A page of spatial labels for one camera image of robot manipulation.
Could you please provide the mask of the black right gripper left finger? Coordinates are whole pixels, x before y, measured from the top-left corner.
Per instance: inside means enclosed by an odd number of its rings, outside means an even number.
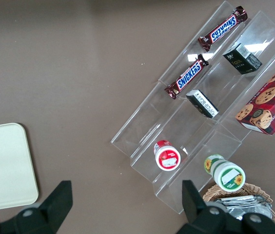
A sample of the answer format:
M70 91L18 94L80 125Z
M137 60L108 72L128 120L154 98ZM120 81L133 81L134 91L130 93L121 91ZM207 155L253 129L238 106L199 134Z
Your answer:
M73 206L72 182L64 180L37 207L0 224L1 234L55 234Z

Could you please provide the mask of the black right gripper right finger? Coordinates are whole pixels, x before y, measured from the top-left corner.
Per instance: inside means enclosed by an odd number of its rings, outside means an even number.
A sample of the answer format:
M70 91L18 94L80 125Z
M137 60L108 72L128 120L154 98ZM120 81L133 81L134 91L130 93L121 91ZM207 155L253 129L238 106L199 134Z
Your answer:
M182 206L187 217L179 234L242 234L241 221L216 206L207 206L191 180L182 182Z

